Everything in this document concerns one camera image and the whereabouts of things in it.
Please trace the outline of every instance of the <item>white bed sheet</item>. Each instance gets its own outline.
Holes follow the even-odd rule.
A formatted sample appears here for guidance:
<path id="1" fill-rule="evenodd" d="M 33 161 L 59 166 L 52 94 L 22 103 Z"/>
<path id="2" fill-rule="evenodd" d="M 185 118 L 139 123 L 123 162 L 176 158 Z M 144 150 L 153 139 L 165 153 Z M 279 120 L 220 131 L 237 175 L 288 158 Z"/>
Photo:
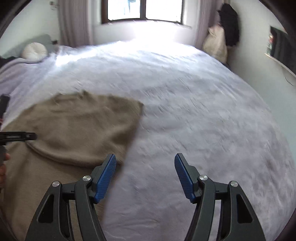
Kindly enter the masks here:
<path id="1" fill-rule="evenodd" d="M 4 127 L 24 109 L 57 93 L 87 90 L 144 103 L 122 172 L 107 192 L 102 223 L 108 241 L 180 241 L 195 205 L 174 169 L 181 152 L 213 181 L 236 180 L 266 240 L 296 207 L 288 143 L 268 106 L 242 79 L 191 46 L 137 41 L 70 49 L 38 64 L 14 60 L 0 69 L 0 94 L 12 99 Z M 210 241 L 219 222 L 216 204 Z"/>

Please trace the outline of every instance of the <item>blue gripper pad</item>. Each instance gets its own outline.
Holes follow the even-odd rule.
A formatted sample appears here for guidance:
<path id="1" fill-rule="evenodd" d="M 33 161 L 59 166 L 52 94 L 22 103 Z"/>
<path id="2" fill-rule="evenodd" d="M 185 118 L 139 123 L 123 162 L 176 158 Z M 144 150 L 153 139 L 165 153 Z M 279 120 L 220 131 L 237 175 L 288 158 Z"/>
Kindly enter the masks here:
<path id="1" fill-rule="evenodd" d="M 110 181 L 113 177 L 113 174 L 115 173 L 115 168 L 116 168 L 116 157 L 115 155 L 112 155 L 107 165 L 105 166 L 96 185 L 96 195 L 94 196 L 94 200 L 97 203 L 99 203 L 100 200 L 105 197 Z"/>
<path id="2" fill-rule="evenodd" d="M 186 198 L 188 198 L 190 202 L 193 203 L 196 199 L 196 196 L 194 194 L 193 181 L 191 180 L 178 154 L 175 156 L 175 169 L 177 171 Z"/>

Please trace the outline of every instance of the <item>curtain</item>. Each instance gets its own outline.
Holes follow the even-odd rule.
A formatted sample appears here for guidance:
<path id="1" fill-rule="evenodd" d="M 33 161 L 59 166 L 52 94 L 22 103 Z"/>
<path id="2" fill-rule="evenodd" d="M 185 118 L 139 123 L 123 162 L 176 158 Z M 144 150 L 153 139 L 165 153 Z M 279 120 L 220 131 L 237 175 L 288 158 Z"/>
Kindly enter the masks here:
<path id="1" fill-rule="evenodd" d="M 195 43 L 197 49 L 202 48 L 202 44 L 208 35 L 208 28 L 218 21 L 217 16 L 219 16 L 219 14 L 217 10 L 223 2 L 223 0 L 200 0 L 200 14 Z"/>
<path id="2" fill-rule="evenodd" d="M 92 0 L 59 0 L 60 44 L 93 45 Z"/>

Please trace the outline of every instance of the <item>cable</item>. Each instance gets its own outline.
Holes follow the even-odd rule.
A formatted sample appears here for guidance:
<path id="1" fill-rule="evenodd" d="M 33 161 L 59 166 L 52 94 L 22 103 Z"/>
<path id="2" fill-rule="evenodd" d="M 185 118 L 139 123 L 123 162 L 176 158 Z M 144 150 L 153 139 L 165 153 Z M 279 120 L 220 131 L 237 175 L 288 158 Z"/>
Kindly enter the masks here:
<path id="1" fill-rule="evenodd" d="M 281 67 L 281 69 L 282 69 L 282 71 L 283 71 L 283 75 L 284 75 L 286 81 L 287 81 L 290 85 L 292 85 L 291 82 L 288 81 L 288 80 L 287 80 L 287 77 L 285 76 L 285 72 L 284 72 L 284 67 L 283 67 L 283 66 Z"/>

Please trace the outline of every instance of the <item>white wall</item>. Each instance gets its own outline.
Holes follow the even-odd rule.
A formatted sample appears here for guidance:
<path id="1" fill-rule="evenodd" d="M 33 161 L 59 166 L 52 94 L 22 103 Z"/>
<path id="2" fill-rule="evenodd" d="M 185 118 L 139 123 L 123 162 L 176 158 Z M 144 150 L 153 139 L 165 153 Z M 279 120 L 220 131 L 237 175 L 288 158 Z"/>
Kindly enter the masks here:
<path id="1" fill-rule="evenodd" d="M 52 10 L 49 0 L 32 0 L 11 22 L 0 39 L 0 55 L 27 39 L 49 34 L 59 40 L 57 9 Z"/>
<path id="2" fill-rule="evenodd" d="M 229 53 L 231 70 L 249 83 L 269 105 L 286 135 L 296 160 L 296 87 L 284 77 L 282 67 L 266 53 L 270 26 L 284 30 L 259 0 L 231 0 L 240 17 L 240 43 Z M 286 70 L 288 80 L 296 80 Z"/>
<path id="3" fill-rule="evenodd" d="M 134 38 L 169 40 L 194 45 L 198 24 L 199 0 L 185 0 L 184 24 L 138 21 L 101 24 L 101 0 L 94 1 L 94 43 L 104 44 Z"/>

